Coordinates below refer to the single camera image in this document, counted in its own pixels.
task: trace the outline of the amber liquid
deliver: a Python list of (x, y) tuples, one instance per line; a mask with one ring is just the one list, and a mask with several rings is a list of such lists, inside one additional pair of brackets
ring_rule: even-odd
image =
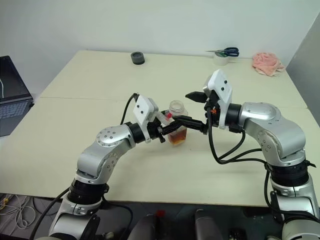
[(178, 144), (183, 143), (186, 140), (186, 137), (187, 137), (187, 129), (186, 128), (183, 130), (178, 129), (177, 131), (168, 134), (168, 140), (173, 145), (178, 145)]

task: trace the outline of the laptop keyboard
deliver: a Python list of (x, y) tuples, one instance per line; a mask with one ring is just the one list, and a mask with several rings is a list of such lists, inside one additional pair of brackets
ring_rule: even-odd
[(12, 117), (21, 116), (26, 109), (27, 103), (28, 102), (25, 101), (4, 106), (0, 105), (0, 119), (8, 119)]

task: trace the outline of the glass jar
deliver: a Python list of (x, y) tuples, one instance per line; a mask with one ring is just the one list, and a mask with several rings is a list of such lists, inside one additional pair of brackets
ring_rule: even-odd
[[(174, 100), (170, 102), (169, 113), (172, 116), (188, 116), (188, 112), (185, 109), (184, 104), (179, 100)], [(174, 146), (183, 143), (187, 137), (187, 128), (185, 126), (179, 127), (177, 130), (168, 134), (168, 140)]]

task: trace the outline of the pink cloth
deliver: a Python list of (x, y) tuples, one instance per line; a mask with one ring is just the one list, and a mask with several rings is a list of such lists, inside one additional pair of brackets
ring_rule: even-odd
[(269, 52), (260, 52), (253, 57), (252, 66), (263, 75), (274, 76), (276, 71), (283, 72), (285, 66), (282, 65), (277, 56)]

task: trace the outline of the laptop screen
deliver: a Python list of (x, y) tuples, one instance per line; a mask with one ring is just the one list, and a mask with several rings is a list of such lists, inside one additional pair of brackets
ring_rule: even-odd
[(0, 57), (0, 102), (31, 95), (9, 56)]

